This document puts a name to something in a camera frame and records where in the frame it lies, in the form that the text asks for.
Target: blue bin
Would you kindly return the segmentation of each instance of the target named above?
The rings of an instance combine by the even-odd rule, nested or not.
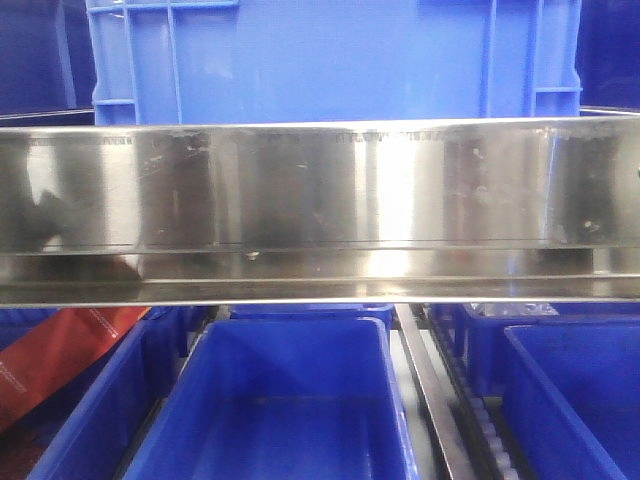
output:
[[[1,308],[0,351],[57,311],[57,308]]]
[[[377,318],[384,323],[388,334],[391,331],[394,311],[392,303],[263,303],[234,305],[231,307],[231,318],[244,320]]]
[[[0,310],[0,322],[11,317],[33,327],[51,313]],[[154,402],[175,383],[183,314],[151,309],[107,355],[18,422],[46,449],[29,480],[112,478]]]
[[[84,0],[0,2],[0,114],[91,107]]]
[[[640,108],[640,2],[584,2],[577,67],[582,103]]]
[[[125,475],[417,480],[378,320],[210,325]]]
[[[503,413],[540,480],[640,478],[640,325],[507,328]]]
[[[576,115],[580,0],[87,0],[96,123]]]
[[[462,358],[469,384],[476,395],[499,396],[508,370],[504,329],[513,325],[580,322],[617,318],[640,321],[640,302],[554,303],[559,315],[485,317],[464,304],[443,304],[433,309],[433,320],[449,333],[454,355]]]

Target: stainless steel bar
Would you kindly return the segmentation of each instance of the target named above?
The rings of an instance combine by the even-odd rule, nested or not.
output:
[[[628,117],[640,116],[640,110],[637,108],[620,108],[620,107],[598,107],[591,105],[583,105],[580,107],[582,115],[624,115]]]
[[[411,307],[408,304],[396,304],[396,314],[403,343],[416,372],[419,394],[427,407],[446,472],[451,480],[476,479],[478,477],[438,382]]]
[[[92,108],[0,115],[0,127],[62,127],[93,123]]]
[[[0,129],[0,303],[637,298],[640,118]]]

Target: blue plastic crate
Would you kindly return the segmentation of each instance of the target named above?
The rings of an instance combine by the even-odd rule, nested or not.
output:
[[[231,318],[265,320],[302,320],[317,318],[377,318],[387,333],[393,323],[392,303],[289,303],[239,304],[231,307]]]
[[[17,424],[46,448],[29,480],[112,478],[153,403],[175,383],[185,311],[204,317],[191,307],[151,309],[121,343]],[[0,338],[2,320],[28,330],[51,313],[0,310]]]
[[[580,0],[87,0],[96,123],[576,115]]]
[[[57,308],[0,309],[0,351],[57,311]]]
[[[503,413],[540,480],[640,478],[640,325],[506,329]]]
[[[449,332],[454,355],[462,358],[467,380],[476,395],[502,395],[508,364],[504,329],[512,325],[619,319],[640,321],[640,302],[554,303],[559,315],[487,317],[464,304],[432,308],[433,320]]]
[[[584,2],[577,67],[584,105],[640,108],[640,2]]]
[[[125,476],[411,479],[378,320],[209,326]]]
[[[91,106],[84,0],[0,2],[0,114]]]

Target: red bag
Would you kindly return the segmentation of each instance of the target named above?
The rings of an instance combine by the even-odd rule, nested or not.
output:
[[[62,309],[0,352],[0,432],[107,353],[148,311]]]

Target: stainless steel rail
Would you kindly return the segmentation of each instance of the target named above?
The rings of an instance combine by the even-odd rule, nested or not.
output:
[[[451,480],[475,480],[478,477],[471,458],[465,449],[442,387],[438,383],[411,307],[407,304],[396,304],[396,314],[407,358],[415,368],[418,393],[431,420],[445,472]]]
[[[0,304],[640,292],[640,119],[0,129]]]

